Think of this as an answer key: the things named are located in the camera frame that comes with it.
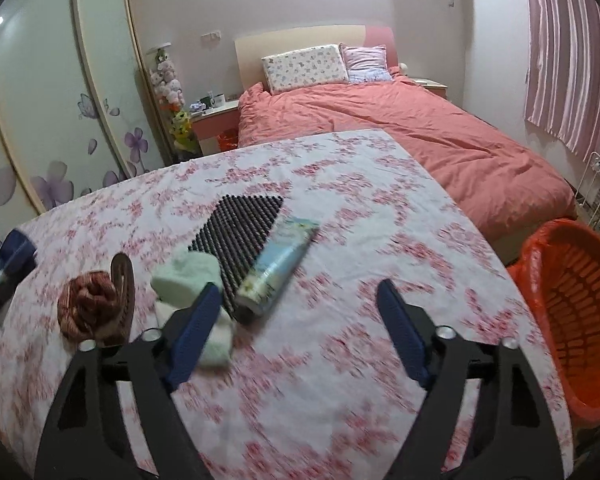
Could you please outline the brown knit scrunchie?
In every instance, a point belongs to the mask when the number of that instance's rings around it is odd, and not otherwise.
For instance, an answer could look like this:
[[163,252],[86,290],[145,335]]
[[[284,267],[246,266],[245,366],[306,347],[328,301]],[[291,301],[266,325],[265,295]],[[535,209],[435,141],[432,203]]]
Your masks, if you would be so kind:
[[118,293],[107,271],[90,271],[62,286],[57,300],[57,321],[62,336],[77,344],[120,313]]

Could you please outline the light green sock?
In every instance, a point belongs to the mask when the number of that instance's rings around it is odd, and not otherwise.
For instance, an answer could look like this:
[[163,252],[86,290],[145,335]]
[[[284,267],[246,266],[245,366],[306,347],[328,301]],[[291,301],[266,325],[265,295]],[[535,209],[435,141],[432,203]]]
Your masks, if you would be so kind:
[[[177,310],[190,307],[208,283],[223,292],[217,258],[206,252],[178,248],[170,259],[156,266],[150,286],[156,294],[155,312],[163,328]],[[204,344],[198,364],[203,368],[227,368],[232,357],[235,323],[223,307]]]

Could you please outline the black dotted mat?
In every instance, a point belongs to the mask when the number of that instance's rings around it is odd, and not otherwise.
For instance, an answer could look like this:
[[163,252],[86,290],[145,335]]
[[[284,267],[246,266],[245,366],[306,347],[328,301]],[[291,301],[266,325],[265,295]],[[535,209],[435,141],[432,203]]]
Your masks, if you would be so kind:
[[224,195],[187,246],[218,260],[228,313],[235,310],[237,289],[262,252],[283,203],[275,195]]

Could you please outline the blue floral tube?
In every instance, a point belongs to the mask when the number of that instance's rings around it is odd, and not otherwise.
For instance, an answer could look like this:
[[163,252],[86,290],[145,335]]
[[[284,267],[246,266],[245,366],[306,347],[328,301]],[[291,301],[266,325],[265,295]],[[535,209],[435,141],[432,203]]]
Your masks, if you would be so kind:
[[235,292],[238,323],[250,324],[270,312],[319,230],[320,224],[309,219],[288,217],[275,223]]

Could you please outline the floral sliding wardrobe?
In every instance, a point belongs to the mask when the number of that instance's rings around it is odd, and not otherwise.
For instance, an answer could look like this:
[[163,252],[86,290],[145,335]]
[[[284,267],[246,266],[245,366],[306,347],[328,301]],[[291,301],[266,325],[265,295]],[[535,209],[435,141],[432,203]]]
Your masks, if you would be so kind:
[[0,0],[0,245],[169,160],[130,0]]

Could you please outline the orange plastic laundry basket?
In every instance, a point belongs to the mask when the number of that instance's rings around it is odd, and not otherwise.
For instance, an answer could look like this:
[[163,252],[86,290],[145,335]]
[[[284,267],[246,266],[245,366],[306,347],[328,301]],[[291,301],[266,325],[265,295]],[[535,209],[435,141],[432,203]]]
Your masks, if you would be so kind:
[[572,419],[600,424],[600,236],[558,219],[527,238],[509,274],[550,349]]

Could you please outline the floral pink white tablecloth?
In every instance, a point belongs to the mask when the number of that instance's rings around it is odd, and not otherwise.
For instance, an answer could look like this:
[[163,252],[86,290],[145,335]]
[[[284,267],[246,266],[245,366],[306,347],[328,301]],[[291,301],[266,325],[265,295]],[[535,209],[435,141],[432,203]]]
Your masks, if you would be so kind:
[[73,355],[57,303],[70,280],[119,252],[135,274],[132,334],[158,325],[154,273],[185,252],[224,197],[282,200],[296,235],[264,307],[234,335],[224,370],[176,390],[182,421],[220,479],[378,479],[424,400],[375,304],[390,280],[405,301],[470,340],[513,338],[573,468],[568,408],[539,327],[489,242],[387,133],[360,130],[243,148],[142,174],[57,206],[23,232],[38,265],[0,325],[0,437],[32,469]]

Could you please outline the hanging plush toy stack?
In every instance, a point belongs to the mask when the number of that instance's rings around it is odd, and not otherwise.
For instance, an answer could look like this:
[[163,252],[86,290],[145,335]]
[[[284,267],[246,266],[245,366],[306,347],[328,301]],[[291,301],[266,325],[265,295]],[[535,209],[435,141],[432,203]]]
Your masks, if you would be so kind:
[[170,47],[170,44],[162,44],[148,52],[154,58],[149,79],[174,152],[179,158],[193,158],[200,154],[200,146],[193,132],[181,81],[168,52]]

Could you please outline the pink white nightstand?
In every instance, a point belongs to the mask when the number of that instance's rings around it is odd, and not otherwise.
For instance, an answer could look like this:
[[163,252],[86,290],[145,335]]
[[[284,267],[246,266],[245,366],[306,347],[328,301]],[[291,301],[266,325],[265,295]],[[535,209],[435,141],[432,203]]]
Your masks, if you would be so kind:
[[192,120],[193,132],[204,156],[221,153],[218,135],[228,129],[237,129],[239,122],[239,102],[227,101],[223,107],[206,110]]

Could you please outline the small orange bin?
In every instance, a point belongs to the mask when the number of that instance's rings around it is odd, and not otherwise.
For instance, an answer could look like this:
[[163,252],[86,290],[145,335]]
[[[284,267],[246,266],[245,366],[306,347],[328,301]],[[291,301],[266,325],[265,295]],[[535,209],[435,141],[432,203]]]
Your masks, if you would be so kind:
[[238,148],[239,136],[237,129],[228,129],[218,135],[218,145],[221,152]]

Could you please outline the white mug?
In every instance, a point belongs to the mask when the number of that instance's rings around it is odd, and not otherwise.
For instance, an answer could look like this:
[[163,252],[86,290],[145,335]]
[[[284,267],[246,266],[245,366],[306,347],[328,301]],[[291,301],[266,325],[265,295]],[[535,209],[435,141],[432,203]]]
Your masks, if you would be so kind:
[[220,108],[223,107],[225,105],[226,101],[225,101],[225,96],[223,93],[219,93],[216,94],[215,96],[212,96],[212,106],[214,108]]

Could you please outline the coral pink duvet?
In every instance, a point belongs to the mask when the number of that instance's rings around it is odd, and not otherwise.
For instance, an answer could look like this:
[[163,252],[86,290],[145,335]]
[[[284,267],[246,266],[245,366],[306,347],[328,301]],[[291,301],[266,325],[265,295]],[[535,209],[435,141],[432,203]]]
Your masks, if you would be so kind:
[[243,148],[319,133],[384,130],[490,243],[576,214],[571,186],[543,157],[405,76],[277,94],[258,82],[240,96],[238,110]]

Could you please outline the floral white pillow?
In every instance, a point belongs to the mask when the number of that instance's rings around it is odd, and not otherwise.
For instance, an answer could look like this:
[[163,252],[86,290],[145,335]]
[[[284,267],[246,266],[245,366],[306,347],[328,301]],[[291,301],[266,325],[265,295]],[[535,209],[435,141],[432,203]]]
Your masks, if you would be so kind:
[[261,58],[261,62],[268,88],[273,94],[349,81],[338,44],[268,55]]

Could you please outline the far bedside table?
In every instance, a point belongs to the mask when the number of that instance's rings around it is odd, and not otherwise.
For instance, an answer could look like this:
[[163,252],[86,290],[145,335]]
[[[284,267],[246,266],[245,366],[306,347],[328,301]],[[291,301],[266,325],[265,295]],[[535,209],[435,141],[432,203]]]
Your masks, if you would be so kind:
[[435,94],[436,96],[441,96],[442,99],[447,99],[448,96],[446,92],[448,91],[448,87],[441,82],[434,81],[428,78],[413,78],[415,84],[418,84],[422,88],[425,88],[429,92]]

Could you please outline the pink striped pillow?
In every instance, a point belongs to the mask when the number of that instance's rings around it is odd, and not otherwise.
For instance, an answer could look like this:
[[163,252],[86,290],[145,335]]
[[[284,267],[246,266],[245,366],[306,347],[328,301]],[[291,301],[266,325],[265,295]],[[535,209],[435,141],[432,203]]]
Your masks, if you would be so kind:
[[385,82],[392,79],[389,72],[387,48],[384,44],[373,47],[353,47],[340,44],[340,53],[350,84]]

